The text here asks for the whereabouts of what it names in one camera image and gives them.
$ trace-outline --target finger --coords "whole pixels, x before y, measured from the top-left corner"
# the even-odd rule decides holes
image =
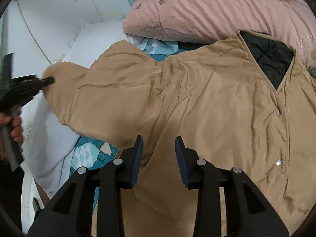
[[[12,126],[18,127],[20,125],[22,125],[22,119],[20,117],[16,117],[12,122]]]
[[[21,113],[22,113],[22,108],[21,108],[21,107],[18,107],[18,108],[16,109],[16,113],[17,113],[17,116],[20,116]]]
[[[15,142],[23,142],[23,136],[19,135],[18,137],[13,138],[13,141],[15,141]]]
[[[21,135],[23,133],[23,128],[21,126],[18,126],[16,128],[13,129],[13,131],[11,132],[11,136],[13,138],[18,137],[19,135]]]
[[[0,113],[0,125],[7,125],[9,124],[11,120],[11,117],[4,114],[4,113]]]

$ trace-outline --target metal screw head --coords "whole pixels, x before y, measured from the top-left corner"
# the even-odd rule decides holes
[[[200,165],[200,166],[203,166],[203,165],[206,164],[206,161],[203,160],[203,159],[199,159],[199,160],[197,160],[197,164]]]
[[[120,165],[120,164],[122,164],[123,163],[123,160],[122,159],[115,159],[115,160],[113,160],[113,164],[114,165]]]
[[[240,174],[242,172],[242,169],[238,166],[234,167],[233,168],[233,171],[236,173],[236,174]]]
[[[277,165],[277,166],[281,166],[281,164],[282,164],[282,160],[281,160],[281,158],[278,158],[278,159],[276,160],[276,165]]]
[[[78,174],[81,174],[81,175],[84,174],[86,171],[87,169],[84,166],[77,169]]]

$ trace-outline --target wrinkled fabric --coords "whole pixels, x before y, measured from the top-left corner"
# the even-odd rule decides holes
[[[293,58],[275,89],[239,31],[162,62],[120,41],[90,69],[50,66],[45,77],[55,83],[44,93],[61,123],[78,134],[119,150],[143,136],[138,182],[122,191],[127,237],[193,235],[198,193],[182,184],[178,135],[216,167],[242,167],[292,234],[316,200],[316,80],[288,49]],[[224,216],[222,226],[224,235]]]

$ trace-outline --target jacket sleeve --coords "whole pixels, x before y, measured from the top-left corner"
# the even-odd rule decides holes
[[[138,134],[148,141],[154,128],[163,128],[170,103],[175,103],[175,72],[120,41],[90,69],[68,62],[52,65],[45,77],[55,77],[55,83],[44,93],[62,124],[125,149]]]

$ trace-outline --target white pillow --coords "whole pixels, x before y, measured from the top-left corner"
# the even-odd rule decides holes
[[[70,172],[71,163],[65,163],[64,159],[79,135],[61,125],[42,92],[23,108],[22,120],[24,159],[35,180],[52,198],[60,188],[63,168],[67,167]]]
[[[144,37],[126,35],[122,27],[123,20],[111,20],[98,24],[86,23],[63,61],[89,68],[115,42],[126,40],[139,46]]]

